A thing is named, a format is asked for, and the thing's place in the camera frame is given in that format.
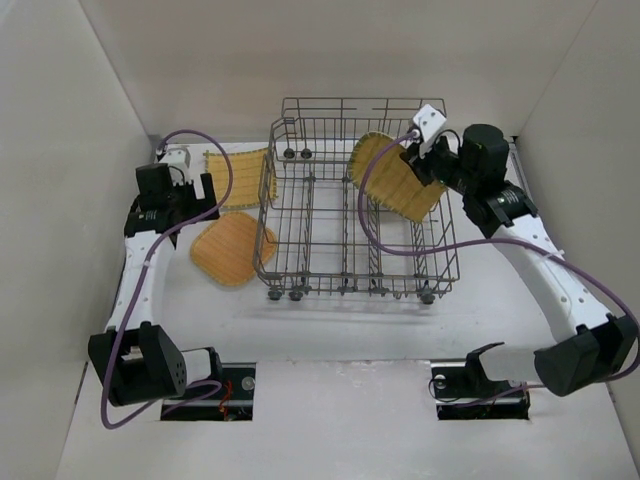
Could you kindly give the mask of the shovel-shaped woven bamboo plate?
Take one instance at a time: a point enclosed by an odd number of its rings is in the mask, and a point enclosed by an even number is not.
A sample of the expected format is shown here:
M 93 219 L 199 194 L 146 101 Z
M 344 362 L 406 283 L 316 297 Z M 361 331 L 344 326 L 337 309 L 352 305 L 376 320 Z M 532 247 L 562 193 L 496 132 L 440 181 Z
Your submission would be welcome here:
M 374 157 L 393 139 L 381 132 L 368 132 L 355 144 L 347 164 L 352 183 L 359 187 Z M 421 223 L 447 188 L 434 182 L 424 186 L 400 157 L 407 149 L 394 145 L 374 167 L 365 185 L 365 195 L 410 221 Z

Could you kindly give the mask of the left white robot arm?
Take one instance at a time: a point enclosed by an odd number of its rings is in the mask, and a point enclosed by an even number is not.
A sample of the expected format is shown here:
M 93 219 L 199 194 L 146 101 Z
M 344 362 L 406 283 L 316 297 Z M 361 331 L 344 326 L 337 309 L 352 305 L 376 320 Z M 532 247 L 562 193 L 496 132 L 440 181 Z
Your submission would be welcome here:
M 115 407 L 179 398 L 193 383 L 222 377 L 214 348 L 182 351 L 160 324 L 183 223 L 220 216 L 211 175 L 200 180 L 202 197 L 179 167 L 160 162 L 136 170 L 139 193 L 124 226 L 126 259 L 116 304 L 104 332 L 88 342 L 91 363 Z

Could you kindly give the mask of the square woven bamboo plate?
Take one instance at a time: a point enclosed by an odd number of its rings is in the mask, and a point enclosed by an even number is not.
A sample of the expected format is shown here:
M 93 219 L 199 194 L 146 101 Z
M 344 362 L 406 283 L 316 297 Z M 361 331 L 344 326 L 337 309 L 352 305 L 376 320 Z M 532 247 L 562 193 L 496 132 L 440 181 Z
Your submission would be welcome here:
M 266 228 L 258 232 L 258 221 L 242 211 L 225 213 L 205 228 L 190 248 L 191 261 L 205 274 L 226 287 L 240 287 L 255 275 L 256 242 L 268 262 L 276 251 L 277 237 Z

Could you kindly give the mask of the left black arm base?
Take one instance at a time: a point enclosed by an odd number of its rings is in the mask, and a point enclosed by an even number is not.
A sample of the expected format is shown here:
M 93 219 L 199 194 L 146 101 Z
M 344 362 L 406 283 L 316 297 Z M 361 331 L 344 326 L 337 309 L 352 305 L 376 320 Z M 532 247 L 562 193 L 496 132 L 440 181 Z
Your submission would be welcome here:
M 251 421 L 256 389 L 255 363 L 223 365 L 221 388 L 212 385 L 187 389 L 183 397 L 165 400 L 161 421 Z

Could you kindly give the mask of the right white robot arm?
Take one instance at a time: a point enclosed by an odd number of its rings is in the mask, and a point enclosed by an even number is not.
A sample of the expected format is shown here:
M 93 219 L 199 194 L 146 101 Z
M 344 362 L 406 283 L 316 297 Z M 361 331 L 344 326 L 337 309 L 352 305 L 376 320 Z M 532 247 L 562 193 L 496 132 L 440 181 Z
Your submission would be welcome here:
M 618 297 L 564 258 L 529 196 L 506 178 L 509 144 L 492 125 L 467 127 L 451 149 L 443 122 L 417 120 L 405 161 L 425 186 L 440 183 L 460 194 L 467 218 L 515 269 L 540 307 L 553 342 L 522 350 L 493 347 L 480 363 L 490 378 L 539 381 L 564 397 L 596 382 L 623 378 L 639 363 L 623 364 L 639 345 L 639 325 L 625 304 L 615 316 L 589 291 Z

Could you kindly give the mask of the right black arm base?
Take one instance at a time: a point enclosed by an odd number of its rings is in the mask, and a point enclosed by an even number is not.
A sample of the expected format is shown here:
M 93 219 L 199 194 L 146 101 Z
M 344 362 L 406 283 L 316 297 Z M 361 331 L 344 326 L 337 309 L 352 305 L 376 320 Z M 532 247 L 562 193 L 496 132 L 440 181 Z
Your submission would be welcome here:
M 529 393 L 521 382 L 489 380 L 465 360 L 432 362 L 429 393 L 439 420 L 528 420 Z

